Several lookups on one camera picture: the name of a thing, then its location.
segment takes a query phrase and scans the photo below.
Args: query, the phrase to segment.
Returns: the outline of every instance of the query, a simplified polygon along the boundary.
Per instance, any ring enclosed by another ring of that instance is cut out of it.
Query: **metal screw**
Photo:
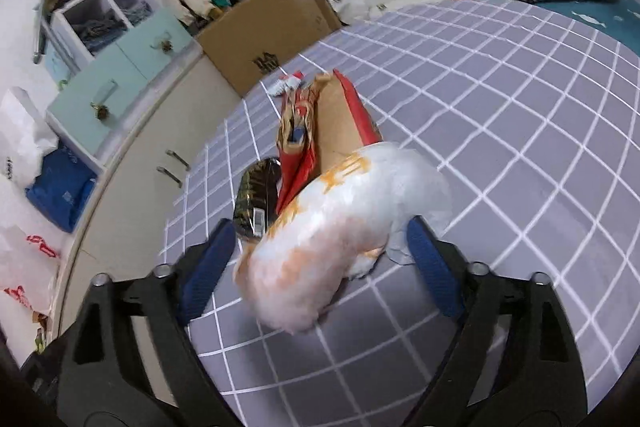
[[[486,264],[478,261],[468,264],[466,270],[472,275],[487,275],[491,271]]]
[[[91,279],[91,284],[93,286],[104,286],[111,280],[108,273],[98,273],[98,275],[94,275],[94,278]]]
[[[153,270],[154,275],[158,277],[158,279],[164,279],[165,277],[169,277],[174,271],[174,267],[170,264],[159,264]]]
[[[535,284],[540,284],[543,286],[549,285],[551,284],[553,281],[551,280],[551,277],[549,277],[546,273],[544,272],[535,272],[532,276],[531,276],[531,280],[535,283]]]

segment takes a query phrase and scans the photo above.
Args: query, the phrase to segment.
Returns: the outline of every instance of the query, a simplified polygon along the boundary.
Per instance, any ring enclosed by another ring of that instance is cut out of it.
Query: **white paper bag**
[[[16,226],[0,229],[0,290],[26,308],[49,315],[59,265],[43,237]]]
[[[28,93],[7,90],[0,102],[0,171],[20,188],[27,188],[42,171],[42,158],[58,147]]]

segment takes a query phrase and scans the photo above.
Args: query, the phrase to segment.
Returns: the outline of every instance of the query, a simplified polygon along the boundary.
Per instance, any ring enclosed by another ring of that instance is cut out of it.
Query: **white cabinet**
[[[186,179],[177,156],[191,164],[238,103],[209,59],[201,58],[127,150],[91,217],[82,250],[116,279],[144,277],[158,260],[164,220]]]

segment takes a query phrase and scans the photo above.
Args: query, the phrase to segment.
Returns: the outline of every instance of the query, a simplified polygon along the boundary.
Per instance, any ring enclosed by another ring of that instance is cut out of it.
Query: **white plastic bag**
[[[0,289],[26,308],[49,315],[59,255],[39,235],[0,229]]]
[[[0,102],[1,172],[20,188],[27,188],[42,171],[42,158],[58,147],[28,93],[19,87],[7,90]]]
[[[368,145],[309,183],[260,243],[244,248],[234,279],[261,322],[305,330],[343,278],[364,277],[383,251],[403,257],[414,216],[440,235],[451,205],[445,177],[420,153]]]

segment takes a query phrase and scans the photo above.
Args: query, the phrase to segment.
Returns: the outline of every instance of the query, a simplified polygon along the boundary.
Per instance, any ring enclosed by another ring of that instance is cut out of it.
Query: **barcode label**
[[[254,208],[254,219],[252,221],[255,237],[262,237],[264,234],[264,210]]]

